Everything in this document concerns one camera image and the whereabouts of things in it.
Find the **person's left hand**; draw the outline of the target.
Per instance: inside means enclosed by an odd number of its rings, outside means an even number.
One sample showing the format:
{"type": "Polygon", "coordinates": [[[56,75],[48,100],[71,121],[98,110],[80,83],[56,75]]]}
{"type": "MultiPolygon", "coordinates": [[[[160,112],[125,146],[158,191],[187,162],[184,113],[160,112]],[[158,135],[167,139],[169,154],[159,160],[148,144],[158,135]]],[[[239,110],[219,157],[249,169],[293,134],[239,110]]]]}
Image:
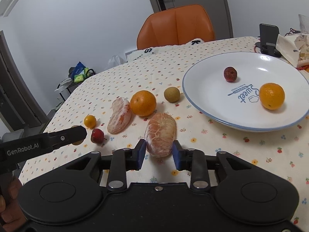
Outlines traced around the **person's left hand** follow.
{"type": "Polygon", "coordinates": [[[17,201],[21,187],[22,184],[19,179],[14,177],[8,187],[9,199],[5,200],[1,196],[1,218],[4,221],[3,229],[5,231],[16,231],[26,222],[26,218],[17,201]]]}

